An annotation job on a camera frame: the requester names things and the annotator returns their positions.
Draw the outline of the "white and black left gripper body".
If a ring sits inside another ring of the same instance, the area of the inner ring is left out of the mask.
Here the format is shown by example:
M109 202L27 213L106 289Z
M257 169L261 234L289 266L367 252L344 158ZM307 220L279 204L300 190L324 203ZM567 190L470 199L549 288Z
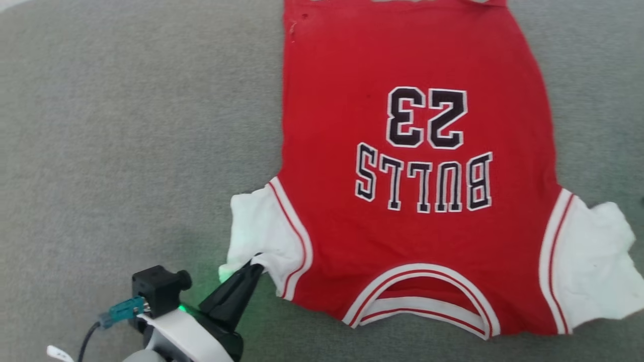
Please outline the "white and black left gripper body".
M239 361L244 340L215 316L180 306L163 316L139 314L145 342L138 361Z

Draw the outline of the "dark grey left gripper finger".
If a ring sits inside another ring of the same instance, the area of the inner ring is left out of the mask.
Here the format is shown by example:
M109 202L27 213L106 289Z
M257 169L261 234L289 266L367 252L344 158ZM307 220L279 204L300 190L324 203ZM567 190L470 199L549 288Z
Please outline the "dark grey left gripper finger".
M215 293L215 319L234 331L262 273L263 265L244 265L223 282Z
M199 305L209 316L241 316L258 284L258 264L250 261L221 283Z

